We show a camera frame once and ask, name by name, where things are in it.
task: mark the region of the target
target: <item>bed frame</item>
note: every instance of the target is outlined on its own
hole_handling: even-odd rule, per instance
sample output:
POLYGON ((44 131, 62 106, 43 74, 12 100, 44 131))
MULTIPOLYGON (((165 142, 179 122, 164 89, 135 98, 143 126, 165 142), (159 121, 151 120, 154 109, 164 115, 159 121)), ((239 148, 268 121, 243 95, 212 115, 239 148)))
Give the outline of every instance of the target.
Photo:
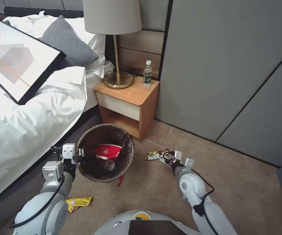
MULTIPOLYGON (((4 8, 5 16, 18 17, 38 14, 42 10, 45 11, 44 15, 51 15, 54 17, 60 15, 69 19, 83 17, 82 11, 74 10, 48 10, 16 7, 4 8)), ((116 64, 113 37, 111 35, 106 35, 105 58, 114 65, 116 64)), ((78 139, 86 130, 99 123, 101 123, 101 119, 98 107, 95 106, 82 113, 75 125, 55 144, 55 146, 61 146, 66 141, 77 143, 78 139)), ((10 216, 19 211, 28 200, 39 192, 43 184, 41 168, 44 163, 52 160, 55 161, 56 158, 57 157, 52 154, 52 151, 48 150, 37 162, 35 162, 0 194, 0 224, 5 223, 5 221, 8 222, 10 216)))

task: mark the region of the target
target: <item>abstract artwork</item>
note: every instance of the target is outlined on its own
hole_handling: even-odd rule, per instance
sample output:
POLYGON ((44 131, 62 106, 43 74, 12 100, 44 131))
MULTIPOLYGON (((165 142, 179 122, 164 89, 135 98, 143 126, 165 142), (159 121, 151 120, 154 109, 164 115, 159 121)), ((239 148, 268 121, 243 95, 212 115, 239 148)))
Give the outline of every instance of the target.
POLYGON ((0 22, 0 86, 25 104, 45 82, 64 54, 0 22))

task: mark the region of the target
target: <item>wooden nightstand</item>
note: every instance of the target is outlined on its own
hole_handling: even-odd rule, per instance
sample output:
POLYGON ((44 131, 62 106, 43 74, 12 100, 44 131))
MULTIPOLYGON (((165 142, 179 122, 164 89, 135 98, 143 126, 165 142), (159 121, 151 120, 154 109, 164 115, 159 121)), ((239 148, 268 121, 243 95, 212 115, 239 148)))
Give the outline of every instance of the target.
POLYGON ((155 80, 144 86, 142 77, 134 78, 134 84, 124 89, 98 84, 94 90, 103 123, 121 126, 141 142, 154 119, 158 87, 155 80))

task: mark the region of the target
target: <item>beige carpet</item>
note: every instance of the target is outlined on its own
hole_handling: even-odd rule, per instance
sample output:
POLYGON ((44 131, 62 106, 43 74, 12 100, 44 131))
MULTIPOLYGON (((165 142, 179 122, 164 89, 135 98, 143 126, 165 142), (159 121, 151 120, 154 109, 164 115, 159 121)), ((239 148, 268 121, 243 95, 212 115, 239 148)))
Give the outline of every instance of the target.
POLYGON ((92 182, 77 171, 70 197, 92 195, 93 201, 68 215, 60 234, 93 234, 107 219, 129 210, 165 214, 197 230, 171 169, 159 160, 145 161, 148 151, 166 148, 195 160, 195 170, 215 187, 212 200, 239 235, 282 235, 282 194, 274 167, 158 121, 142 143, 135 141, 134 160, 120 187, 117 181, 92 182))

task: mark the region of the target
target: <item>table lamp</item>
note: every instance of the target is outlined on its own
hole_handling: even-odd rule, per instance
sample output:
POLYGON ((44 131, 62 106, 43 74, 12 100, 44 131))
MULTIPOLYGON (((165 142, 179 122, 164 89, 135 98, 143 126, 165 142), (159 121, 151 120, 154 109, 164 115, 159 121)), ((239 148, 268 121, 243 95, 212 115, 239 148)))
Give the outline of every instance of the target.
POLYGON ((107 87, 121 89, 134 82, 130 74, 119 70, 116 35, 128 34, 142 29, 139 0, 83 0, 85 30, 95 34, 114 37, 117 71, 103 79, 107 87))

